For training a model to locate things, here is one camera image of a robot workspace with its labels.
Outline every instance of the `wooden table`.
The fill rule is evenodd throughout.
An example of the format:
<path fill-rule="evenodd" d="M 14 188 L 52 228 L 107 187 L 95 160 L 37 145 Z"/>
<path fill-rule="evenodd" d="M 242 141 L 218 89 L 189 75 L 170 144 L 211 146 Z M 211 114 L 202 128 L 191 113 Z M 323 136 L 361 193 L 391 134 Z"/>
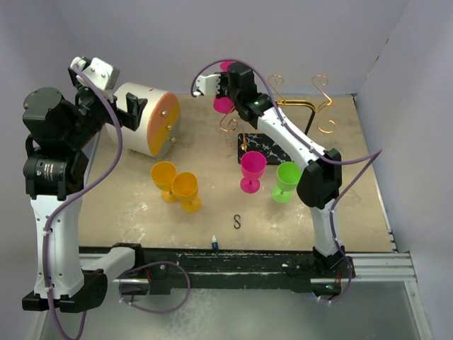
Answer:
<path fill-rule="evenodd" d="M 139 242 L 143 247 L 210 248 L 216 235 L 223 249 L 311 250 L 314 231 L 308 207 L 294 192 L 281 205 L 270 196 L 276 166 L 268 166 L 260 190 L 249 195 L 239 187 L 237 135 L 256 132 L 238 118 L 234 132 L 219 128 L 223 117 L 212 109 L 212 98 L 178 97 L 181 125 L 177 142 L 164 160 L 178 172 L 193 172 L 199 182 L 202 208 L 185 214 L 178 203 L 162 201 L 149 177 L 159 160 L 124 150 L 113 173 L 84 198 L 80 217 L 80 245 L 110 247 L 117 242 Z M 304 98 L 315 104 L 320 97 Z M 310 111 L 284 107 L 287 117 L 304 130 Z M 326 149 L 335 147 L 343 159 L 368 153 L 359 118 L 350 96 L 337 97 L 326 115 L 336 122 L 332 134 L 316 126 L 309 136 Z M 102 174 L 114 158 L 116 145 L 101 133 L 88 182 Z M 364 164 L 343 167 L 343 188 Z M 241 216 L 241 228 L 233 228 L 233 216 Z M 347 251 L 392 251 L 382 205 L 370 168 L 338 205 L 340 236 Z"/>

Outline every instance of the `white cylinder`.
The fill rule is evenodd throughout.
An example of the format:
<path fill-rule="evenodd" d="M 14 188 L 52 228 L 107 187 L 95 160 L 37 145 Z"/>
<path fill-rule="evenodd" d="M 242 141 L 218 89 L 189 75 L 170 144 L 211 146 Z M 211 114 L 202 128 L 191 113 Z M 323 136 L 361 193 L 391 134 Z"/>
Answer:
<path fill-rule="evenodd" d="M 176 141 L 180 124 L 180 106 L 176 96 L 164 90 L 153 89 L 134 83 L 123 84 L 116 92 L 117 107 L 127 111 L 126 94 L 145 98 L 148 103 L 144 107 L 139 127 L 131 131 L 122 127 L 123 146 L 151 157 L 161 158 Z M 117 144 L 115 127 L 106 125 L 111 140 Z"/>

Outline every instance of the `gray wall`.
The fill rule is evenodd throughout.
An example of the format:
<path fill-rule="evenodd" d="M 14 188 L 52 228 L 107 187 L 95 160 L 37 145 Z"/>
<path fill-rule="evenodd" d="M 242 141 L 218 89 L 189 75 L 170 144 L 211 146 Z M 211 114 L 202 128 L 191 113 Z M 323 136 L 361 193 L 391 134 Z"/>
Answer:
<path fill-rule="evenodd" d="M 357 107 L 398 250 L 413 256 L 436 339 L 451 339 L 453 2 L 413 0 Z"/>
<path fill-rule="evenodd" d="M 66 71 L 75 54 L 53 0 L 0 1 L 0 291 L 2 339 L 24 340 L 33 313 L 21 298 L 34 286 L 36 233 L 22 175 L 23 99 L 43 86 L 73 94 Z"/>
<path fill-rule="evenodd" d="M 81 53 L 102 56 L 121 79 L 188 92 L 219 58 L 282 74 L 286 93 L 357 93 L 407 0 L 58 0 Z"/>

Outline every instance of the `purple cable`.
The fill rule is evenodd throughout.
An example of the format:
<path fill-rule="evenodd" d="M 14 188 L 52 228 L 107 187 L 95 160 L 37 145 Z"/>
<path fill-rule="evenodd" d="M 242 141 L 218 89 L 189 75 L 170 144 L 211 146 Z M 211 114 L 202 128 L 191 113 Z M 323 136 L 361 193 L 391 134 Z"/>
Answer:
<path fill-rule="evenodd" d="M 241 64 L 243 65 L 246 65 L 249 69 L 251 69 L 257 76 L 258 78 L 260 78 L 260 80 L 262 81 L 264 87 L 266 88 L 266 91 L 268 92 L 268 95 L 270 97 L 270 100 L 272 101 L 273 103 L 273 106 L 274 106 L 274 109 L 275 109 L 275 112 L 277 113 L 277 116 L 278 118 L 284 122 L 284 119 L 283 119 L 283 116 L 282 114 L 280 113 L 280 110 L 278 109 L 278 105 L 277 105 L 277 102 L 275 101 L 274 99 L 274 96 L 272 94 L 272 91 L 270 90 L 270 86 L 269 84 L 266 82 L 266 80 L 264 79 L 263 75 L 260 74 L 260 72 L 258 72 L 253 66 L 251 66 L 250 64 L 248 64 L 247 62 L 243 62 L 241 60 L 237 60 L 237 59 L 234 59 L 234 58 L 229 58 L 229 59 L 220 59 L 220 60 L 216 60 L 215 62 L 211 62 L 209 63 L 207 66 L 205 66 L 201 71 L 199 71 L 195 77 L 193 78 L 192 80 L 192 84 L 190 85 L 190 95 L 192 97 L 196 97 L 196 95 L 193 93 L 193 87 L 195 85 L 195 82 L 197 81 L 197 78 L 201 75 L 201 73 L 203 73 L 207 68 L 215 65 L 215 64 L 218 64 L 220 62 L 229 62 L 229 61 L 232 61 L 232 62 L 240 62 Z M 345 190 L 343 190 L 343 192 L 333 201 L 333 204 L 331 206 L 331 209 L 329 211 L 329 222 L 330 222 L 330 225 L 331 225 L 331 231 L 332 231 L 332 236 L 333 236 L 333 241 L 335 242 L 335 245 L 338 249 L 338 251 L 340 252 L 340 254 L 344 257 L 345 261 L 346 261 L 346 264 L 348 265 L 348 271 L 349 271 L 349 274 L 348 274 L 348 283 L 346 284 L 346 287 L 345 289 L 343 289 L 341 291 L 341 293 L 333 298 L 332 300 L 324 300 L 322 299 L 324 302 L 327 302 L 327 303 L 331 303 L 331 302 L 335 302 L 335 301 L 338 301 L 339 299 L 341 299 L 344 294 L 346 294 L 349 289 L 350 289 L 350 285 L 351 285 L 351 281 L 352 281 L 352 264 L 350 263 L 349 261 L 349 258 L 346 256 L 345 252 L 341 249 L 338 241 L 337 241 L 337 233 L 335 231 L 335 224 L 333 222 L 333 212 L 335 210 L 335 207 L 337 206 L 338 202 L 340 201 L 340 199 L 348 192 L 349 189 L 351 189 L 351 187 L 355 184 L 355 182 L 357 182 L 357 180 L 363 175 L 363 173 L 368 169 L 368 167 L 372 164 L 372 162 L 374 162 L 374 160 L 379 156 L 379 154 L 382 152 L 382 150 L 379 150 L 379 151 L 376 151 L 376 152 L 373 152 L 371 154 L 368 154 L 367 156 L 364 156 L 364 157 L 361 157 L 361 158 L 357 158 L 357 159 L 352 159 L 350 161 L 333 161 L 332 159 L 328 159 L 326 158 L 323 154 L 319 153 L 317 150 L 315 150 L 314 148 L 311 147 L 311 145 L 307 142 L 305 142 L 293 129 L 291 129 L 288 124 L 284 124 L 283 125 L 287 130 L 288 132 L 293 136 L 295 137 L 297 140 L 299 140 L 305 147 L 307 147 L 308 149 L 311 150 L 311 152 L 313 152 L 317 157 L 319 157 L 320 159 L 322 159 L 323 161 L 325 161 L 326 163 L 329 163 L 329 164 L 334 164 L 334 165 L 351 165 L 351 164 L 357 164 L 357 163 L 361 163 L 361 162 L 364 162 L 366 160 L 369 159 L 369 161 L 367 162 L 367 164 L 363 167 L 363 169 L 357 174 L 357 176 L 349 183 L 348 186 L 346 186 Z"/>
<path fill-rule="evenodd" d="M 68 205 L 73 203 L 75 200 L 78 200 L 80 197 L 88 193 L 92 188 L 97 186 L 101 181 L 103 181 L 109 174 L 112 172 L 112 170 L 116 167 L 118 164 L 121 153 L 122 153 L 122 133 L 121 133 L 121 125 L 120 122 L 118 121 L 118 118 L 116 117 L 115 112 L 113 111 L 112 107 L 108 103 L 107 99 L 104 97 L 103 93 L 101 90 L 96 88 L 96 86 L 91 82 L 91 80 L 81 72 L 79 69 L 78 65 L 75 64 L 73 66 L 73 70 L 76 72 L 78 76 L 80 76 L 87 84 L 88 87 L 91 88 L 91 90 L 94 92 L 95 95 L 99 98 L 99 100 L 102 102 L 102 104 L 105 106 L 105 109 L 107 110 L 110 118 L 112 119 L 113 125 L 115 126 L 116 129 L 116 134 L 117 134 L 117 139 L 118 139 L 118 149 L 117 153 L 115 155 L 115 159 L 113 160 L 112 164 L 108 167 L 108 169 L 105 171 L 104 174 L 99 176 L 95 181 L 87 185 L 84 189 L 79 191 L 78 193 L 75 193 L 71 198 L 67 199 L 64 201 L 55 211 L 50 214 L 49 218 L 47 219 L 45 226 L 44 226 L 44 231 L 49 232 L 50 227 L 52 226 L 52 221 L 55 219 L 55 217 L 63 211 Z M 42 274 L 44 275 L 44 282 L 46 287 L 50 287 L 50 279 L 49 279 L 49 234 L 46 234 L 42 238 Z M 62 325 L 60 324 L 57 316 L 57 311 L 55 309 L 54 305 L 54 295 L 52 292 L 52 289 L 50 289 L 47 292 L 47 301 L 49 303 L 49 310 L 50 314 L 52 315 L 52 318 L 54 320 L 55 326 L 57 327 L 58 332 L 62 336 L 63 339 L 65 340 L 79 340 L 81 338 L 82 332 L 84 331 L 84 326 L 85 326 L 85 318 L 86 318 L 86 311 L 82 313 L 82 319 L 80 322 L 80 327 L 79 327 L 79 333 L 77 334 L 76 338 L 71 338 L 69 337 L 63 330 Z"/>
<path fill-rule="evenodd" d="M 189 275 L 184 270 L 184 268 L 179 266 L 178 264 L 176 264 L 174 262 L 170 262 L 170 261 L 158 261 L 158 262 L 145 264 L 144 266 L 141 266 L 141 267 L 130 269 L 128 271 L 125 271 L 124 274 L 134 273 L 135 271 L 140 271 L 142 269 L 149 268 L 149 267 L 160 266 L 162 264 L 170 265 L 170 266 L 173 266 L 173 267 L 176 267 L 177 269 L 179 269 L 184 274 L 184 277 L 185 277 L 185 279 L 187 281 L 187 291 L 185 292 L 185 297 L 183 298 L 183 300 L 179 304 L 177 304 L 175 307 L 169 308 L 167 310 L 149 310 L 148 308 L 141 307 L 141 306 L 136 305 L 136 304 L 134 304 L 134 303 L 132 303 L 130 301 L 124 300 L 121 291 L 118 290 L 118 292 L 120 294 L 121 301 L 123 303 L 125 303 L 126 305 L 129 305 L 130 307 L 136 308 L 136 309 L 141 310 L 143 312 L 152 313 L 152 314 L 167 314 L 167 313 L 174 312 L 175 310 L 178 310 L 179 308 L 181 308 L 185 304 L 185 302 L 187 301 L 187 299 L 189 298 L 189 295 L 190 295 L 190 279 L 189 279 Z"/>

